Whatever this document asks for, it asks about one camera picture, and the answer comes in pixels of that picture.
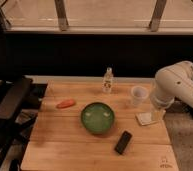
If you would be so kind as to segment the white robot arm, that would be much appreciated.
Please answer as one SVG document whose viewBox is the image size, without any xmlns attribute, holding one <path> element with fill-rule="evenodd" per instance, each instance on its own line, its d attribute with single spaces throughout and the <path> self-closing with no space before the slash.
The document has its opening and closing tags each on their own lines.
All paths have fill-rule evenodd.
<svg viewBox="0 0 193 171">
<path fill-rule="evenodd" d="M 181 61 L 159 69 L 155 74 L 155 86 L 150 93 L 153 106 L 168 109 L 175 99 L 190 107 L 193 118 L 193 62 Z"/>
</svg>

